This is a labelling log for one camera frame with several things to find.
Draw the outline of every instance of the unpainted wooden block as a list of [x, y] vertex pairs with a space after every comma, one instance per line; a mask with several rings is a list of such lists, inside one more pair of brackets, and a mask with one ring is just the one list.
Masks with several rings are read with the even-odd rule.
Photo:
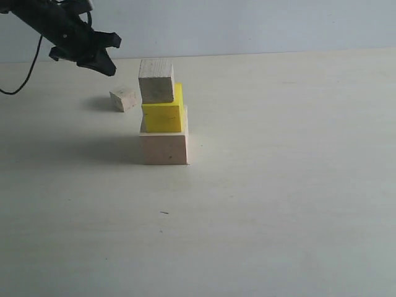
[[143, 103], [169, 103], [174, 100], [174, 71], [169, 59], [143, 59], [139, 85]]
[[146, 132], [181, 132], [183, 130], [183, 89], [174, 86], [174, 101], [142, 104]]
[[144, 121], [140, 127], [140, 140], [147, 165], [188, 164], [188, 119], [184, 108], [184, 129], [174, 133], [148, 133]]
[[110, 91], [110, 98], [113, 106], [122, 112], [134, 107], [138, 102], [136, 92], [124, 85]]

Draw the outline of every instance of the small wooden block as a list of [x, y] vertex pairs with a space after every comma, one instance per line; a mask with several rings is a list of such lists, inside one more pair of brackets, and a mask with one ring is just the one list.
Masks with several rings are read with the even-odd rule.
[[147, 165], [188, 164], [187, 106], [184, 112], [184, 129], [177, 133], [148, 133], [142, 120], [140, 139]]
[[122, 112], [127, 111], [137, 104], [136, 92], [124, 85], [110, 91], [110, 98], [113, 106]]
[[181, 132], [183, 130], [183, 88], [180, 83], [174, 87], [174, 101], [171, 103], [143, 103], [146, 132]]
[[174, 72], [169, 59], [144, 59], [140, 63], [139, 85], [143, 103], [174, 100]]

